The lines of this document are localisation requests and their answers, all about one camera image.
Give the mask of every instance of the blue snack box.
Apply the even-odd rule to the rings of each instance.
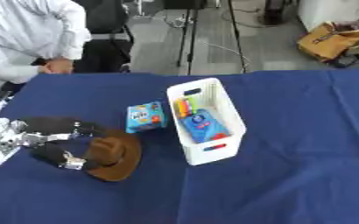
[[[167,120],[160,102],[128,107],[126,132],[136,133],[143,130],[165,128]]]

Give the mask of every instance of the man's hand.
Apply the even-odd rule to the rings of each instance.
[[[50,74],[71,74],[74,70],[74,62],[70,59],[51,59],[45,64]]]
[[[52,74],[52,70],[50,70],[47,66],[39,66],[40,74]]]

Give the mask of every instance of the black tripod stand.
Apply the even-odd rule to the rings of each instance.
[[[239,57],[242,63],[242,67],[243,67],[243,72],[246,72],[246,65],[245,65],[245,60],[243,57],[243,49],[241,47],[241,43],[240,43],[240,36],[239,36],[239,30],[238,30],[238,26],[236,24],[236,16],[234,15],[234,8],[233,8],[233,2],[232,0],[227,0],[228,4],[229,4],[229,11],[230,11],[230,16],[231,16],[231,21],[232,21],[232,25],[234,28],[234,35],[236,37],[236,45],[238,47],[238,52],[239,52]],[[194,62],[194,42],[196,40],[196,32],[197,32],[197,25],[199,22],[199,10],[201,8],[202,5],[202,0],[194,0],[194,26],[192,29],[192,38],[191,38],[191,43],[190,43],[190,51],[189,54],[187,55],[187,63],[188,63],[188,68],[187,68],[187,75],[190,75],[192,72],[192,65]],[[185,48],[185,41],[187,39],[187,27],[189,26],[189,19],[190,19],[190,11],[192,9],[189,7],[187,9],[187,14],[185,17],[185,25],[182,29],[182,40],[181,40],[181,46],[179,49],[179,58],[177,61],[177,66],[180,67],[181,66],[181,61],[182,61],[182,55],[184,53],[184,48]]]

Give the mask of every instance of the white plastic basket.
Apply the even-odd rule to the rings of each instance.
[[[180,123],[174,108],[176,100],[189,95],[198,102],[200,109],[207,109],[217,121],[228,129],[230,134],[228,137],[205,143],[196,143],[192,139],[185,127]],[[182,144],[189,164],[201,165],[236,155],[243,135],[246,132],[246,127],[218,79],[209,78],[172,86],[167,89],[167,96],[179,135],[179,141]],[[223,144],[225,144],[225,147],[206,150]]]

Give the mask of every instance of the white shirt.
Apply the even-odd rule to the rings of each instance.
[[[36,58],[79,60],[90,39],[86,12],[72,0],[0,0],[0,79],[29,81],[39,72],[29,65]]]

